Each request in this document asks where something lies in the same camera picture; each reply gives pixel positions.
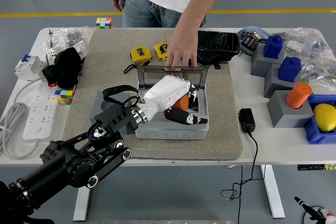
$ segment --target yellow floor line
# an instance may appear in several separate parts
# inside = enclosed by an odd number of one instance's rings
[[[336,9],[238,9],[210,10],[209,14],[248,14],[248,13],[336,13]]]
[[[251,13],[336,13],[336,9],[231,9],[210,10],[209,14],[251,14]],[[122,12],[77,12],[77,13],[8,13],[0,14],[0,18],[26,17],[62,17],[62,16],[117,16]]]

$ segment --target black case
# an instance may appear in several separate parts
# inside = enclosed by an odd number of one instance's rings
[[[197,63],[204,66],[211,64],[216,66],[222,61],[231,60],[239,52],[238,34],[218,31],[198,31]]]

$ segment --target table leg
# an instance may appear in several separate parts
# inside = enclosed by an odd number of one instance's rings
[[[283,211],[277,182],[275,180],[273,168],[271,165],[261,165],[261,172],[265,178],[265,187],[269,205],[271,207],[271,213],[273,218],[284,218],[285,213]]]
[[[75,206],[75,213],[73,214],[73,221],[85,221],[88,210],[90,189],[83,186],[78,189],[77,201]]]

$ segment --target plastic bag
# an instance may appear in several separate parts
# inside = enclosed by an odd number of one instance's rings
[[[300,58],[303,81],[336,92],[336,60],[318,30],[299,27],[277,35],[283,38],[285,57]]]
[[[49,39],[40,48],[46,54],[47,65],[54,64],[55,56],[69,47],[74,47],[83,59],[94,30],[88,26],[51,29]]]

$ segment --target orange object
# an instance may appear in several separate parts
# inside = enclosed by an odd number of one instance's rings
[[[304,82],[297,83],[286,97],[287,105],[293,109],[300,108],[312,91],[312,88],[308,84]]]
[[[185,94],[181,99],[175,102],[175,104],[172,107],[180,110],[187,110],[188,106],[189,106],[189,96],[188,94]]]

